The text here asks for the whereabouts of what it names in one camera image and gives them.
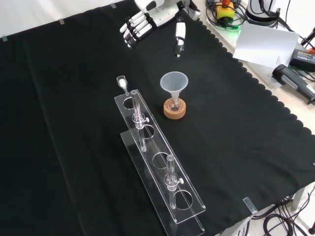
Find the black power supply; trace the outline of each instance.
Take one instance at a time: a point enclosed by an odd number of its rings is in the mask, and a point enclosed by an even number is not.
[[[298,49],[294,49],[291,62],[291,66],[296,66],[301,70],[306,70],[310,72],[315,71],[315,54],[308,52],[303,52]]]

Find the rack hole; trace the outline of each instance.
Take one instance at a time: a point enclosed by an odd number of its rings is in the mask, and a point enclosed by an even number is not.
[[[177,209],[186,210],[190,208],[192,205],[192,196],[190,192],[186,190],[177,191],[173,196],[173,199],[174,198],[175,198]]]
[[[124,100],[124,107],[127,108],[127,109],[133,109],[133,104],[132,104],[132,98],[131,97],[126,98]]]
[[[138,130],[139,136],[143,139],[152,138],[154,133],[155,133],[155,130],[154,130],[153,126],[151,126],[149,124],[145,124],[143,129]]]
[[[168,154],[166,152],[158,152],[153,156],[152,162],[155,167],[158,169],[164,169],[167,167],[166,157]]]

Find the white robotic hand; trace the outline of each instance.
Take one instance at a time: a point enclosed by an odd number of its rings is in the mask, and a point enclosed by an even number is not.
[[[179,12],[177,4],[171,6],[156,7],[144,13],[140,11],[120,28],[124,33],[124,40],[128,47],[135,47],[137,43],[146,36],[152,28],[159,27],[172,20]]]
[[[188,1],[182,0],[135,0],[137,6],[141,9],[139,13],[131,18],[128,18],[126,23],[120,28],[120,32],[124,34],[124,41],[128,47],[133,48],[154,28],[160,27],[168,21],[175,18],[179,11],[185,8],[186,13],[193,19],[197,20],[200,16],[200,11],[195,7],[190,8],[185,3]],[[186,35],[186,26],[182,17],[177,18],[176,25],[176,45],[174,53],[177,57],[184,50],[184,39]]]

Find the black tablecloth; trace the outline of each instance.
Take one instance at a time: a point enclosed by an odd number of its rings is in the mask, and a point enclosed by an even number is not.
[[[133,1],[9,36],[0,43],[1,235],[162,235],[120,133],[114,97],[139,89],[207,207],[206,235],[315,181],[314,136],[200,22],[184,14],[135,49],[119,34]],[[187,114],[169,120],[159,80],[189,78]]]

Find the clear acrylic rack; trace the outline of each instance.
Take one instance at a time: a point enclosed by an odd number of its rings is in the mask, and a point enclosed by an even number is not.
[[[122,140],[169,236],[204,233],[201,198],[138,90],[115,97],[129,128]]]

